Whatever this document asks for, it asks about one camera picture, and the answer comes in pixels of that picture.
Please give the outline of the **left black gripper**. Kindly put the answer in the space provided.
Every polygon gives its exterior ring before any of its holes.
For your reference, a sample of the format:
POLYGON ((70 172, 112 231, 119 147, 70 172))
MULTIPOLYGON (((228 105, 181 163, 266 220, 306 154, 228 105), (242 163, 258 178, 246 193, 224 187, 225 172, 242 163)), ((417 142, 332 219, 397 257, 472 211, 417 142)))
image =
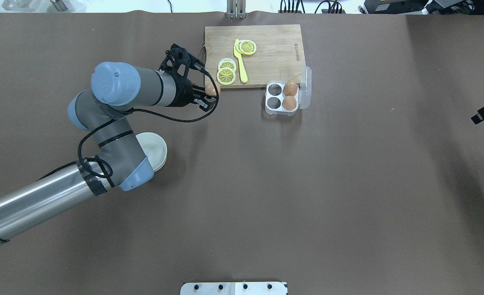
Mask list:
MULTIPOLYGON (((204 86, 194 86, 185 77, 181 77, 179 75, 175 75, 173 77, 174 84, 175 84, 175 97, 172 101, 172 106, 175 108, 182 108, 187 106, 190 103, 195 103, 195 100, 199 100, 202 98, 214 98, 216 99, 218 96, 211 96, 204 92, 204 86)), ((199 108, 204 111, 208 112, 216 107, 217 101, 216 100, 200 100, 199 101, 199 108)))

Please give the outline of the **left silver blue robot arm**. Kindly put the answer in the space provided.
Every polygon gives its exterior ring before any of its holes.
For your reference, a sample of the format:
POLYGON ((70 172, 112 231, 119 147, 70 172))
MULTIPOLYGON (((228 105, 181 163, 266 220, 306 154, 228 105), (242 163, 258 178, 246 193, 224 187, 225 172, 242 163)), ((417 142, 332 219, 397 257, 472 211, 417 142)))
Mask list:
POLYGON ((164 61, 158 70, 102 62, 91 88, 68 106, 71 122, 87 132, 77 159, 0 199, 0 246, 12 237, 114 187, 131 191, 150 181, 165 160, 152 160, 127 116, 147 106, 196 104, 211 115, 220 88, 200 61, 164 61))

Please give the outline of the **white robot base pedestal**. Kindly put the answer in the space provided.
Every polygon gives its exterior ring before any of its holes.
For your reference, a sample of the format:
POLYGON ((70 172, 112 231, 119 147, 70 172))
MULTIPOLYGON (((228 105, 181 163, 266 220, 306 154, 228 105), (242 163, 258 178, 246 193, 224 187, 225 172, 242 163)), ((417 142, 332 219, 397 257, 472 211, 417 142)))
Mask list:
POLYGON ((180 289, 181 295, 288 295, 286 282, 190 282, 180 289))

